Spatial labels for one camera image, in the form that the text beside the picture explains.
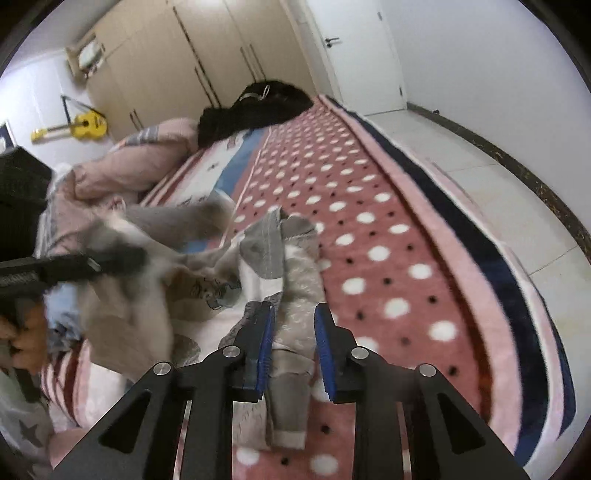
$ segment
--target white ceiling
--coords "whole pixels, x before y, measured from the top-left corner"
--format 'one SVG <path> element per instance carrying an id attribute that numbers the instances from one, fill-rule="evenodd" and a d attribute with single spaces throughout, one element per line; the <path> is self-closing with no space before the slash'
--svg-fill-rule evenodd
<path id="1" fill-rule="evenodd" d="M 75 43 L 118 1 L 64 0 L 26 38 L 10 66 Z"/>

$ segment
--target human hand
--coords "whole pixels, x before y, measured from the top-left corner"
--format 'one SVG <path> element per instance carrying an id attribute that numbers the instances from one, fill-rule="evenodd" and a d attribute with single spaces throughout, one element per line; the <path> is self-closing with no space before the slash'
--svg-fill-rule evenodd
<path id="1" fill-rule="evenodd" d="M 43 302 L 37 303 L 25 314 L 25 328 L 17 329 L 12 323 L 0 316 L 0 340 L 8 340 L 15 353 L 3 367 L 14 367 L 37 374 L 47 359 L 47 321 Z"/>

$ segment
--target pink polka dot blanket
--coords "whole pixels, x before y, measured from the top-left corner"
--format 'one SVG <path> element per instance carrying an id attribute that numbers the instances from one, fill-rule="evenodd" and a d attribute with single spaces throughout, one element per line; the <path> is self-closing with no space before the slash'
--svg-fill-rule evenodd
<path id="1" fill-rule="evenodd" d="M 364 118 L 321 96 L 191 156 L 143 205 L 213 189 L 236 202 L 230 236 L 279 206 L 310 219 L 335 321 L 392 364 L 435 365 L 521 465 L 572 421 L 566 356 L 519 261 L 452 180 Z M 237 447 L 234 478 L 349 479 L 354 428 L 354 406 L 329 403 L 317 374 L 305 449 Z"/>

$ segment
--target pillow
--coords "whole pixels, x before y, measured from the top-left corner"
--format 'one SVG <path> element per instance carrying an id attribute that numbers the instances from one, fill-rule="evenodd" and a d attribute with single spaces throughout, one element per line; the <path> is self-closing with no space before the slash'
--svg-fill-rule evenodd
<path id="1" fill-rule="evenodd" d="M 145 192 L 197 150 L 195 120 L 174 118 L 146 128 L 100 160 L 75 166 L 75 197 L 93 200 L 108 193 Z"/>

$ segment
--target white floor tile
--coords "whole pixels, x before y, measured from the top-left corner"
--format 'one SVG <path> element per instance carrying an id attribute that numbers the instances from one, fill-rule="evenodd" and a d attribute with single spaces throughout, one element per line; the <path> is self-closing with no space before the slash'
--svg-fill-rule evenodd
<path id="1" fill-rule="evenodd" d="M 408 111 L 372 115 L 371 121 L 395 142 L 410 147 L 446 172 L 494 165 L 496 161 L 462 137 Z"/>
<path id="2" fill-rule="evenodd" d="M 576 391 L 577 411 L 573 424 L 562 437 L 540 452 L 532 478 L 549 478 L 566 457 L 591 416 L 591 265 L 579 247 L 553 261 L 531 276 L 546 301 L 564 344 Z"/>
<path id="3" fill-rule="evenodd" d="M 527 273 L 576 246 L 550 209 L 504 167 L 469 168 L 449 175 L 482 209 Z"/>

